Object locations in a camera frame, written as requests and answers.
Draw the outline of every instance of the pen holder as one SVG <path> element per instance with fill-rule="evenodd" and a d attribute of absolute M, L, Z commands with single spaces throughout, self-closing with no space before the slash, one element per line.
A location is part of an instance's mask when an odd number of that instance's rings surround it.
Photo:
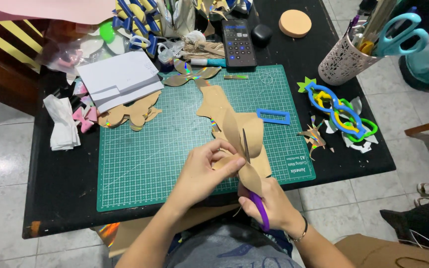
<path fill-rule="evenodd" d="M 360 52 L 346 34 L 320 63 L 319 76 L 329 85 L 341 85 L 384 57 L 372 57 Z"/>

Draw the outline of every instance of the teal scissors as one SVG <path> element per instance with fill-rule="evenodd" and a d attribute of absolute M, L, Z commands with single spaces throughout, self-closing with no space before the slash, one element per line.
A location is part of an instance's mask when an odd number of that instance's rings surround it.
<path fill-rule="evenodd" d="M 411 21 L 410 27 L 400 32 L 394 38 L 387 38 L 385 35 L 387 34 L 389 28 L 397 21 L 403 20 Z M 383 57 L 392 55 L 408 55 L 422 51 L 428 43 L 428 33 L 424 29 L 415 29 L 415 27 L 417 27 L 420 22 L 420 16 L 414 13 L 405 13 L 391 19 L 385 24 L 385 27 L 378 35 L 378 43 L 374 48 L 372 55 L 375 57 Z M 420 40 L 418 40 L 412 48 L 403 50 L 400 45 L 408 38 L 415 35 L 417 35 Z"/>

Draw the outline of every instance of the scissor blade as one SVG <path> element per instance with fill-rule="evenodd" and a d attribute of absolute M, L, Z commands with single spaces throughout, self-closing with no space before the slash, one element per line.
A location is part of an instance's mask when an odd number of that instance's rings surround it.
<path fill-rule="evenodd" d="M 245 140 L 245 155 L 246 155 L 246 161 L 247 161 L 248 163 L 251 163 L 251 158 L 249 158 L 249 151 L 247 150 L 246 132 L 244 131 L 244 129 L 243 129 L 243 137 L 244 137 L 244 140 Z"/>

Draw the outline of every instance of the green cutting mat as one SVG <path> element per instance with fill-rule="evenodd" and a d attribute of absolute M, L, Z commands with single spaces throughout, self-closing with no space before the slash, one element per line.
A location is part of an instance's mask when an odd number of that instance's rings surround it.
<path fill-rule="evenodd" d="M 161 74 L 169 77 L 176 74 Z M 225 80 L 221 70 L 210 79 L 223 87 L 238 113 L 263 108 L 290 113 L 291 125 L 264 124 L 264 146 L 272 176 L 280 184 L 316 177 L 282 65 L 257 67 L 247 80 Z M 194 81 L 180 87 L 165 87 L 155 107 L 162 109 L 143 130 L 129 124 L 114 129 L 101 127 L 97 210 L 110 211 L 163 203 L 170 194 L 188 152 L 213 139 L 211 122 L 196 111 L 203 100 Z M 214 195 L 237 191 L 238 180 L 230 178 L 217 186 Z"/>

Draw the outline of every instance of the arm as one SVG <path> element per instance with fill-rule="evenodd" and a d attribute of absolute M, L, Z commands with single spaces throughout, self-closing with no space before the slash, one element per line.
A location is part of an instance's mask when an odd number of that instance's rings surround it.
<path fill-rule="evenodd" d="M 213 170 L 211 163 L 228 156 L 219 148 L 236 154 L 225 140 L 216 139 L 193 149 L 176 180 L 170 196 L 147 227 L 123 253 L 116 268 L 161 268 L 170 243 L 175 235 L 176 223 L 191 206 L 207 198 L 215 187 L 246 163 L 244 158 L 230 161 Z"/>
<path fill-rule="evenodd" d="M 301 213 L 292 205 L 275 178 L 262 180 L 263 203 L 272 229 L 281 229 L 298 239 L 306 227 Z M 249 200 L 247 189 L 240 185 L 239 203 L 247 215 L 262 222 L 255 204 Z M 294 243 L 301 258 L 310 268 L 354 268 L 354 265 L 331 242 L 309 225 L 306 235 Z"/>

